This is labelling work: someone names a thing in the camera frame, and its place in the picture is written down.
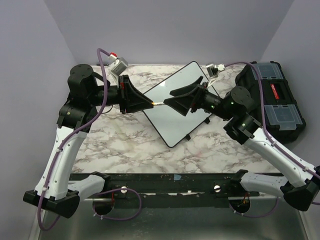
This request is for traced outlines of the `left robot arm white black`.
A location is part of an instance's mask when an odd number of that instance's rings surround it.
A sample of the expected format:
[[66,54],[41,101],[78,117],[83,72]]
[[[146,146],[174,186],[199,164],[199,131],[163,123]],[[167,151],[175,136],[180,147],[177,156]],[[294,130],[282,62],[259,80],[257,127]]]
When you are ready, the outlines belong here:
[[73,165],[93,122],[98,118],[97,107],[119,105],[122,114],[135,113],[154,107],[151,99],[137,90],[128,75],[121,75],[118,85],[105,81],[88,64],[78,64],[67,79],[69,94],[57,119],[54,146],[44,173],[33,190],[26,191],[23,201],[64,218],[70,218],[84,199],[97,194],[110,194],[110,176],[93,172],[83,180],[69,183]]

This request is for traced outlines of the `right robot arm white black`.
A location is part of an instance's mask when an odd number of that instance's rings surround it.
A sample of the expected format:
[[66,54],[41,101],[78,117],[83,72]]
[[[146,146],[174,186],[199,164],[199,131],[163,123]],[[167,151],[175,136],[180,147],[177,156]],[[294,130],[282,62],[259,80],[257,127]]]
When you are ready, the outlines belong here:
[[224,130],[231,139],[261,155],[282,174],[276,177],[239,170],[231,180],[230,191],[236,196],[245,192],[269,194],[307,211],[320,191],[319,167],[293,154],[250,115],[255,102],[246,88],[236,86],[221,98],[211,93],[202,79],[172,90],[163,103],[183,116],[202,109],[227,121]]

